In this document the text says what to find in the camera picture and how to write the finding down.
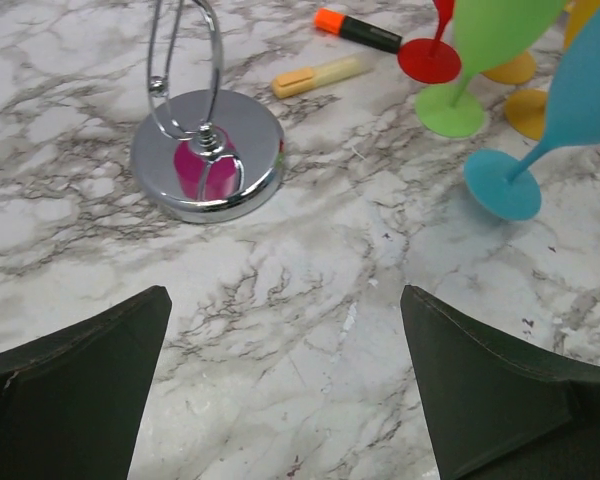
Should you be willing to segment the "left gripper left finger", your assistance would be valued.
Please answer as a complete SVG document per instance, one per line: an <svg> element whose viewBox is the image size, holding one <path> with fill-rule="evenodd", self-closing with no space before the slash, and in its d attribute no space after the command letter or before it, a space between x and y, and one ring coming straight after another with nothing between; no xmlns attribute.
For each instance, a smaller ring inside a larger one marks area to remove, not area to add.
<svg viewBox="0 0 600 480"><path fill-rule="evenodd" d="M152 286L0 353L0 479L124 479L172 301Z"/></svg>

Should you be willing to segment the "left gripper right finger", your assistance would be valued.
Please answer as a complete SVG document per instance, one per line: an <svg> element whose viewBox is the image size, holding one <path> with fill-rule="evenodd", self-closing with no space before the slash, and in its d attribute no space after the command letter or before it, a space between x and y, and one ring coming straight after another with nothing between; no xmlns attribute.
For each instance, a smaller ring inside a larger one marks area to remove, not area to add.
<svg viewBox="0 0 600 480"><path fill-rule="evenodd" d="M408 285L401 313L443 479L600 479L600 367Z"/></svg>

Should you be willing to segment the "yellow wine glass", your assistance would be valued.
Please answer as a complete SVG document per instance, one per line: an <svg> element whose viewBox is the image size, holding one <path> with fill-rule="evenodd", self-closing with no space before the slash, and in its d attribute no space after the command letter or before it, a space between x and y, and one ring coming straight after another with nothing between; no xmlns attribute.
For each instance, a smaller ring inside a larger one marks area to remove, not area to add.
<svg viewBox="0 0 600 480"><path fill-rule="evenodd" d="M545 129L548 92L522 89L512 93L504 104L508 123L521 135L539 141Z"/></svg>
<svg viewBox="0 0 600 480"><path fill-rule="evenodd" d="M598 0L568 1L563 8L567 20L564 28L562 50L566 51L583 26L600 7ZM482 75L491 81L507 85L520 85L531 80L536 71L536 61L525 50L509 62L486 70Z"/></svg>

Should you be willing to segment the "blue wine glass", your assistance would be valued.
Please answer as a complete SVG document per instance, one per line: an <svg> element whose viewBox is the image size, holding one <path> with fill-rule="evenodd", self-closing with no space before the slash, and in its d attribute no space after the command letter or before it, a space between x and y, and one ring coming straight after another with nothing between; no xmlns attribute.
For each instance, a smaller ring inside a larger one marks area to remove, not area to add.
<svg viewBox="0 0 600 480"><path fill-rule="evenodd" d="M465 183L476 201L509 221L533 218L541 191L530 171L545 154L561 148L600 144L600 7L564 54L551 83L545 129L522 159L481 149L465 163Z"/></svg>

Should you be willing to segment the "red wine glass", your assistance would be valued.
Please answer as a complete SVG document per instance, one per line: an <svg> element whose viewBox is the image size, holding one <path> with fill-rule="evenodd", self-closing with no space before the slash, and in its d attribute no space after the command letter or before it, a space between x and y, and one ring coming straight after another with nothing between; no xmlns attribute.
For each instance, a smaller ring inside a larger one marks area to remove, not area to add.
<svg viewBox="0 0 600 480"><path fill-rule="evenodd" d="M410 78L425 84L442 84L454 80L461 70L456 50L442 40L450 23L455 1L434 0L438 25L433 38L418 38L405 43L397 54L402 71Z"/></svg>

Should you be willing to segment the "green wine glass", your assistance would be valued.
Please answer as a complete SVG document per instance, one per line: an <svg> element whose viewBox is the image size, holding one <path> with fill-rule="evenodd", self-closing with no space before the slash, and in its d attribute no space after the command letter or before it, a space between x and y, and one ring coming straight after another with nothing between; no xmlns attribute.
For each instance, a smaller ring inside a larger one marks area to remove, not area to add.
<svg viewBox="0 0 600 480"><path fill-rule="evenodd" d="M453 31L462 68L455 84L423 89L416 97L415 113L421 123L444 137L475 134L485 111L468 91L470 81L498 67L537 41L556 21L561 0L464 0L455 3Z"/></svg>

